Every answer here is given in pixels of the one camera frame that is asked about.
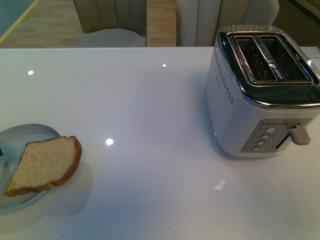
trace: glossy tabletop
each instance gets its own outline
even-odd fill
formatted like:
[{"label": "glossy tabletop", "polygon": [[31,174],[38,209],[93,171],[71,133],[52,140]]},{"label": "glossy tabletop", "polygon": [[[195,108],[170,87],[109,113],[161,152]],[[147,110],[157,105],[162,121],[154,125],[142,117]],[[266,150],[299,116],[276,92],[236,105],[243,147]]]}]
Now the glossy tabletop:
[{"label": "glossy tabletop", "polygon": [[0,214],[0,239],[320,239],[320,119],[277,157],[223,152],[212,53],[0,49],[0,132],[41,124],[82,144],[69,182]]}]

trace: toaster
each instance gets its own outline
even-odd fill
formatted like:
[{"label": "toaster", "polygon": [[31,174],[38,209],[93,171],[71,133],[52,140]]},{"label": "toaster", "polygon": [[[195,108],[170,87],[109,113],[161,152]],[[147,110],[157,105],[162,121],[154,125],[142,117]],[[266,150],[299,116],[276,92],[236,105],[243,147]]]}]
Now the toaster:
[{"label": "toaster", "polygon": [[236,157],[275,157],[310,143],[320,72],[283,30],[232,25],[216,36],[205,95],[219,146]]}]

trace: chair seat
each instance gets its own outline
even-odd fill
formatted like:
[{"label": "chair seat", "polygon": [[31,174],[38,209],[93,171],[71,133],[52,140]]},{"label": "chair seat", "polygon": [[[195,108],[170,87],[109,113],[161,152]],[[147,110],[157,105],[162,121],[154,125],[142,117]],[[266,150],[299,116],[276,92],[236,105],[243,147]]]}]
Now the chair seat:
[{"label": "chair seat", "polygon": [[103,29],[84,33],[74,48],[137,48],[147,45],[146,37],[126,29]]}]

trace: bread slice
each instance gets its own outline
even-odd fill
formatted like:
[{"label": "bread slice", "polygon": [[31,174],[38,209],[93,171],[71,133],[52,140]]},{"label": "bread slice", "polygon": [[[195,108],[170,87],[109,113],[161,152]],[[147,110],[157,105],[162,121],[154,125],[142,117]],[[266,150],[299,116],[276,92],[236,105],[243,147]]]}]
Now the bread slice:
[{"label": "bread slice", "polygon": [[77,170],[81,153],[75,136],[27,143],[5,195],[42,192],[65,184]]}]

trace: plate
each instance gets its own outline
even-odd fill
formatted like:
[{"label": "plate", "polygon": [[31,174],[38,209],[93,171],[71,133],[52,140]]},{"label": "plate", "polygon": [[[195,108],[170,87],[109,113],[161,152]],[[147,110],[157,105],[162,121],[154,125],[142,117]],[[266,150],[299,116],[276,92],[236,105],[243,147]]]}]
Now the plate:
[{"label": "plate", "polygon": [[9,197],[5,195],[5,191],[26,144],[55,137],[59,137],[55,130],[41,124],[24,124],[0,132],[0,149],[3,152],[3,156],[0,156],[0,214],[25,206],[42,195],[28,192]]}]

